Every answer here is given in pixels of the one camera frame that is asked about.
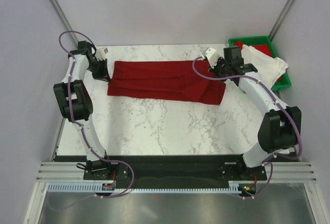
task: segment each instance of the green plastic crate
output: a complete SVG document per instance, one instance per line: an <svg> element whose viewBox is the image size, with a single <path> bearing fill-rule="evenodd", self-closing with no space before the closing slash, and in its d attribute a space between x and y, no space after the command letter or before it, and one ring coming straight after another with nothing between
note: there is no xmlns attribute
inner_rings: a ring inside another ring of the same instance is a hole
<svg viewBox="0 0 330 224"><path fill-rule="evenodd" d="M245 37L245 38L234 38L229 39L229 46L233 46L237 41L242 42L245 45L268 45L269 51L272 54L273 58L277 57L277 53L272 45L272 42L268 36L256 36L256 37ZM277 81L272 87L272 91L278 91L285 89L291 86L291 81L287 73L282 75L282 79Z"/></svg>

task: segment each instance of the white cloth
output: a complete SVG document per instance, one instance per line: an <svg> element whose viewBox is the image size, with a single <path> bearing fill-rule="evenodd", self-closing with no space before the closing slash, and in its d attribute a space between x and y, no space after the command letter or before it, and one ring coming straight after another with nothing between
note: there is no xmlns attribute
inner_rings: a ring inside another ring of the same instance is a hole
<svg viewBox="0 0 330 224"><path fill-rule="evenodd" d="M251 63L257 68L261 75L261 81L268 88L271 88L288 68L288 64L281 58L269 57L253 46L243 45L242 57L245 64Z"/></svg>

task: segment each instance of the gray wall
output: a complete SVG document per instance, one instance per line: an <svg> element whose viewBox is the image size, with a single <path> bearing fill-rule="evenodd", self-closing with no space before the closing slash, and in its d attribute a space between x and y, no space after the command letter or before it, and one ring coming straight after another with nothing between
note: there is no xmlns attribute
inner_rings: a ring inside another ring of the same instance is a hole
<svg viewBox="0 0 330 224"><path fill-rule="evenodd" d="M267 35L286 0L58 0L97 45L213 44Z"/></svg>
<svg viewBox="0 0 330 224"><path fill-rule="evenodd" d="M330 5L296 0L274 45L288 64L292 87L283 91L302 110L304 158L311 161L330 209Z"/></svg>
<svg viewBox="0 0 330 224"><path fill-rule="evenodd" d="M50 156L60 120L53 84L68 61L48 0L0 0L0 10L0 222L22 223L40 163Z"/></svg>

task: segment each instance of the white marble surface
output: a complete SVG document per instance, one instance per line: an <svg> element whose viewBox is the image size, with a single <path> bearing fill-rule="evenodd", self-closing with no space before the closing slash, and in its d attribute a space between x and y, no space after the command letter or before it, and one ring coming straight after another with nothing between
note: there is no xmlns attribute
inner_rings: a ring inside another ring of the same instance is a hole
<svg viewBox="0 0 330 224"><path fill-rule="evenodd" d="M116 60L193 60L207 47L223 54L225 44L108 47L110 75ZM84 83L94 105L93 122L108 154L244 153L257 142L262 117L250 98L227 81L219 106L200 103L107 96L107 83ZM84 155L77 131L66 122L59 156Z"/></svg>

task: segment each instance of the folded cloth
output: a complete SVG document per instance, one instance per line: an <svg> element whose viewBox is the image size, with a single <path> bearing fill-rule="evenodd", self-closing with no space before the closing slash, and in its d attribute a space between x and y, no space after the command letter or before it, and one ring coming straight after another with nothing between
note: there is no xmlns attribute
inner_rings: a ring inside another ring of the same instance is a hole
<svg viewBox="0 0 330 224"><path fill-rule="evenodd" d="M197 61L195 66L203 75L213 77L207 61ZM192 61L116 61L108 95L219 105L225 88L220 81L198 76L192 69Z"/></svg>
<svg viewBox="0 0 330 224"><path fill-rule="evenodd" d="M234 43L234 45L239 46L241 49L243 49L243 43L240 41L237 41L236 43ZM252 45L252 46L256 48L258 51L265 53L267 56L272 57L268 45Z"/></svg>
<svg viewBox="0 0 330 224"><path fill-rule="evenodd" d="M251 63L257 68L261 75L261 81L268 88L271 88L288 68L288 64L281 58L269 57L253 46L243 45L242 57L244 63Z"/></svg>

